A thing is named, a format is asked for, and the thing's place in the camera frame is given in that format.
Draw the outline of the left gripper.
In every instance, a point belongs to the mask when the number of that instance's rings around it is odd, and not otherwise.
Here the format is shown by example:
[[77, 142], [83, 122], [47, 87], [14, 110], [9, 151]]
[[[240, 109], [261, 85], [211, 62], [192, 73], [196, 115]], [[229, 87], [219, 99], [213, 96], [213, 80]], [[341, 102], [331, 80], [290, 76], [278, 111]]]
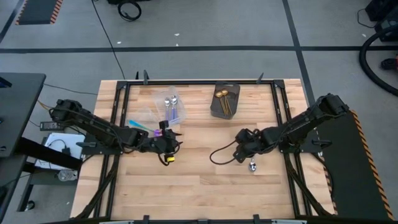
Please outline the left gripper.
[[180, 133], [168, 133], [165, 136], [158, 136], [146, 139], [146, 152], [153, 153], [176, 153], [183, 141], [178, 142], [176, 137]]

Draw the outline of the gold spoon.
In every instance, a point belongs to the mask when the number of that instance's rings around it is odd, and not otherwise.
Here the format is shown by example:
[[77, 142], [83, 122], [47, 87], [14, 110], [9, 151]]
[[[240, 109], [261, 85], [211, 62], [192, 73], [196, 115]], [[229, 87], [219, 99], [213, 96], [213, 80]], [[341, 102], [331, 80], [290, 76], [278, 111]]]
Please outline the gold spoon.
[[217, 91], [217, 92], [215, 93], [215, 96], [216, 96], [216, 97], [219, 99], [219, 101], [220, 101], [220, 105], [221, 105], [221, 107], [222, 107], [222, 109], [223, 109], [224, 115], [227, 115], [227, 110], [226, 110], [226, 107], [225, 107], [225, 105], [224, 105], [224, 103], [223, 103], [223, 99], [222, 99], [222, 97], [223, 97], [222, 92]]
[[228, 97], [227, 97], [228, 90], [227, 89], [222, 89], [221, 93], [223, 94], [223, 98], [224, 98], [224, 101], [225, 101], [226, 111], [228, 112], [228, 114], [232, 114], [231, 107], [229, 105]]

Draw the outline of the dark grey plastic container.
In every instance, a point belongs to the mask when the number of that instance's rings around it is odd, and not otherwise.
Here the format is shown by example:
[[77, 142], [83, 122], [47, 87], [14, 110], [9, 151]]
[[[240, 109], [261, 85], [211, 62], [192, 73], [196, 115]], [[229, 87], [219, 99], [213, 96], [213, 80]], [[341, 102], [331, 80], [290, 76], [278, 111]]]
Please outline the dark grey plastic container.
[[[215, 93], [217, 91], [222, 91], [222, 89], [227, 89], [228, 90], [228, 102], [231, 107], [231, 112], [232, 114], [224, 115], [223, 109], [220, 105], [219, 99], [215, 96]], [[232, 119], [233, 116], [237, 112], [237, 107], [238, 107], [238, 101], [239, 101], [239, 92], [240, 92], [240, 86], [237, 83], [231, 83], [231, 82], [226, 82], [226, 81], [217, 81], [215, 83], [215, 90], [213, 93], [213, 98], [210, 106], [210, 111], [211, 115], [216, 118], [221, 118], [221, 119]]]

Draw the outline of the large clear plastic container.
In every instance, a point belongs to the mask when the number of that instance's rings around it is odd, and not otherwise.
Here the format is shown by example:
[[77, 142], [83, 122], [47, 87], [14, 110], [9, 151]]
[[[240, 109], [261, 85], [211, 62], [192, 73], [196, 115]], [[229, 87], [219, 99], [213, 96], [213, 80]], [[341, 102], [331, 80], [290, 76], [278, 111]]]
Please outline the large clear plastic container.
[[164, 100], [166, 97], [172, 99], [172, 97], [176, 95], [178, 98], [177, 111], [178, 118], [172, 119], [172, 104], [170, 105], [170, 119], [169, 119], [169, 127], [176, 126], [178, 124], [182, 124], [186, 119], [186, 111], [184, 107], [183, 100], [181, 99], [177, 88], [175, 86], [167, 86], [166, 88], [160, 88], [154, 92], [153, 100], [154, 104], [157, 108], [157, 114], [165, 112], [165, 103]]

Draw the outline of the large black hazard-striped mat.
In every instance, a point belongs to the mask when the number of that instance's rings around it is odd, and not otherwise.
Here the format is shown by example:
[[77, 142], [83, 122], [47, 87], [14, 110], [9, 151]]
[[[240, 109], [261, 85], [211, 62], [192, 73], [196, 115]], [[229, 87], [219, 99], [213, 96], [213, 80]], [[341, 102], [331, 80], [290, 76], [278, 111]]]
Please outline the large black hazard-striped mat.
[[394, 221], [381, 178], [355, 111], [317, 128], [333, 182], [333, 204], [340, 218]]

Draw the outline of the clear water bottle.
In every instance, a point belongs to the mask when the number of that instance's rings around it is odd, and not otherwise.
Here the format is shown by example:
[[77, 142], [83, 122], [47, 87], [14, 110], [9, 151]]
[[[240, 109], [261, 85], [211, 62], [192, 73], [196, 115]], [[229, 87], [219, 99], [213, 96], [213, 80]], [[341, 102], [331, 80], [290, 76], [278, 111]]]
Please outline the clear water bottle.
[[77, 170], [60, 170], [57, 177], [62, 182], [74, 181], [78, 179]]

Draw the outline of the white board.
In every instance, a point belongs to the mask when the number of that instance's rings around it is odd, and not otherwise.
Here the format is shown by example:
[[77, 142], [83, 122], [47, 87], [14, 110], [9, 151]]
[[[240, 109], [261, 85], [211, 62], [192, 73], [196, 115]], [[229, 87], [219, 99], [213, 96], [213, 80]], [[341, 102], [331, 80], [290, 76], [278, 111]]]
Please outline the white board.
[[[69, 147], [71, 150], [71, 156], [77, 159], [81, 159], [82, 147], [78, 146], [77, 143], [83, 142], [84, 140], [85, 136], [82, 134], [51, 133], [44, 143], [44, 146], [58, 152], [62, 152], [62, 149], [64, 147]], [[69, 170], [69, 168], [49, 163], [40, 159], [36, 160], [35, 166], [43, 169]]]

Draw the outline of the black metal beam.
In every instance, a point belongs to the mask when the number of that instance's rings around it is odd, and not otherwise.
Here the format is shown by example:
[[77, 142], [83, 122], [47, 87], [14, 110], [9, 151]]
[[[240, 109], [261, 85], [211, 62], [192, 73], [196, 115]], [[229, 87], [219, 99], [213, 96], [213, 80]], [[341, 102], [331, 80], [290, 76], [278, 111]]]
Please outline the black metal beam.
[[26, 138], [20, 138], [14, 152], [47, 161], [49, 163], [72, 170], [79, 170], [82, 165], [82, 161], [80, 159], [69, 156], [62, 152], [55, 151], [49, 147]]

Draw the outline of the black desk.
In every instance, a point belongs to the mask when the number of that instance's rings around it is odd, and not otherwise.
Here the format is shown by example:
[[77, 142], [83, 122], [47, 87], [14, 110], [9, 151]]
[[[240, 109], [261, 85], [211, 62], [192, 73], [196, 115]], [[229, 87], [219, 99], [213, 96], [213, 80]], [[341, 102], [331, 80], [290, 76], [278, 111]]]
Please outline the black desk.
[[0, 80], [0, 157], [11, 156], [25, 130], [46, 75], [43, 73], [3, 73]]

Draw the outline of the small black device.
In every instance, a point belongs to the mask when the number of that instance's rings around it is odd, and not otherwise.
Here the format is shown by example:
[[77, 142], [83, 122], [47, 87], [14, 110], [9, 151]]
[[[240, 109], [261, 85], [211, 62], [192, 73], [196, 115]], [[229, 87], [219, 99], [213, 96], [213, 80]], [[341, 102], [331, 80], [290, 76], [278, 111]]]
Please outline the small black device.
[[398, 70], [398, 57], [387, 58], [380, 63], [383, 70]]

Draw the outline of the black rolling stand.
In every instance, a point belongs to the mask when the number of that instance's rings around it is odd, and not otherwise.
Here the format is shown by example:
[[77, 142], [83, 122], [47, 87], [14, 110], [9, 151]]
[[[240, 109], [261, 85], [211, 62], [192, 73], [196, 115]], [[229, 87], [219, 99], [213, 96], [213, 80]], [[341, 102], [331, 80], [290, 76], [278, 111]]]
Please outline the black rolling stand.
[[20, 208], [27, 203], [30, 191], [35, 185], [73, 185], [77, 184], [78, 180], [61, 181], [58, 178], [59, 170], [36, 167], [34, 163], [27, 162], [27, 156], [0, 157], [0, 224], [4, 220], [23, 172], [28, 175], [26, 187], [28, 194], [22, 197]]

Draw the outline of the black equipment boxes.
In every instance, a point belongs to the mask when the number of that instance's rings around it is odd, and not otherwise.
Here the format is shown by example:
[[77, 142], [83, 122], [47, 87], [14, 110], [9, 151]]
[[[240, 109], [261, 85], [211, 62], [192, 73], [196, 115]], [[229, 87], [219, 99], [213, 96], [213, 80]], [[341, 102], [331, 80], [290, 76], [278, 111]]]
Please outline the black equipment boxes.
[[376, 22], [376, 33], [397, 26], [397, 29], [382, 34], [381, 42], [398, 42], [398, 0], [371, 0], [365, 11], [369, 20]]

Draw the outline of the small black hazard-striped mat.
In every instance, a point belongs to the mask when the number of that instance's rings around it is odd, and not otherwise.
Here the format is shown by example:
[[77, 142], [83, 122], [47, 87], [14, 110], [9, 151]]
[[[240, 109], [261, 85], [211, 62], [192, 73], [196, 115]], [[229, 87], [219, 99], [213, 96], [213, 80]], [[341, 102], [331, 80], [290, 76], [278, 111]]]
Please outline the small black hazard-striped mat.
[[24, 0], [15, 25], [54, 24], [63, 0]]

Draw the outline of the black aluminium table frame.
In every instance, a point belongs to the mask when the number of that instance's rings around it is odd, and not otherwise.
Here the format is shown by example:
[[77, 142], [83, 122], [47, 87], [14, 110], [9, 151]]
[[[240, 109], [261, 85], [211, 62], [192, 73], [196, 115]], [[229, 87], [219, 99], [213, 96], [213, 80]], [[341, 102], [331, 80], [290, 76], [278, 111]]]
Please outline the black aluminium table frame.
[[214, 85], [203, 80], [133, 86], [127, 106], [155, 108], [152, 95], [175, 86], [183, 100], [185, 121], [174, 127], [183, 141], [175, 162], [163, 166], [154, 154], [123, 155], [119, 161], [111, 217], [114, 220], [237, 220], [292, 218], [294, 211], [284, 157], [274, 150], [256, 158], [257, 169], [232, 161], [233, 140], [243, 128], [275, 126], [274, 95], [268, 83], [245, 80], [238, 111], [231, 120], [210, 113]]

